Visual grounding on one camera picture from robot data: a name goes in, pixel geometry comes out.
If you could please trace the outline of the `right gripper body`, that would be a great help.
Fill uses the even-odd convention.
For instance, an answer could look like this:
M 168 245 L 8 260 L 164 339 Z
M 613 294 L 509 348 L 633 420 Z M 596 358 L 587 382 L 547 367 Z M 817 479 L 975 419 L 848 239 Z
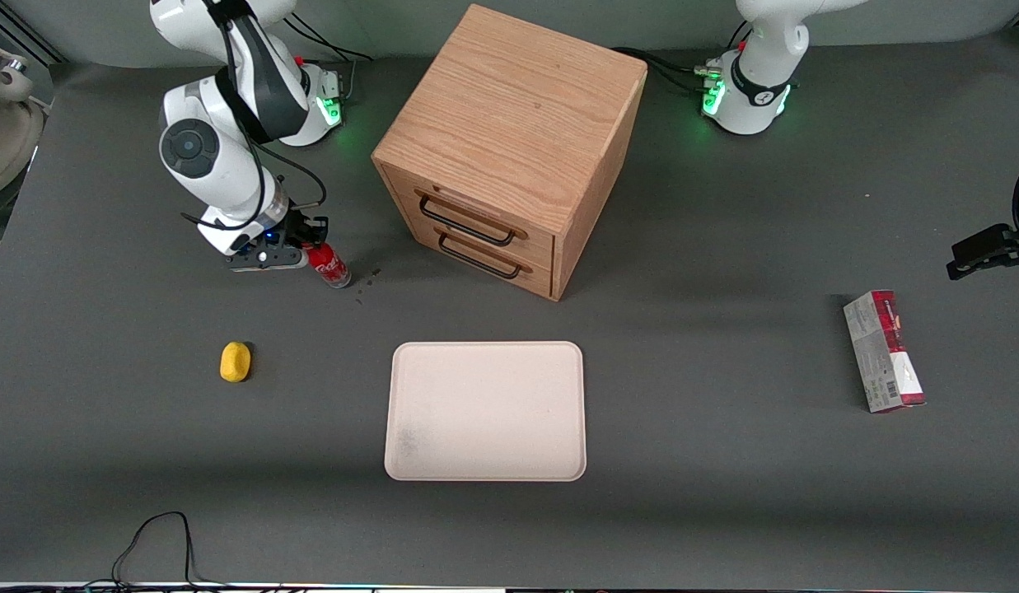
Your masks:
M 299 249 L 298 227 L 302 224 L 310 225 L 310 221 L 311 219 L 305 214 L 286 214 L 281 222 L 262 232 L 256 239 L 246 242 L 243 246 L 243 251 L 249 252 L 258 248 L 279 245 Z

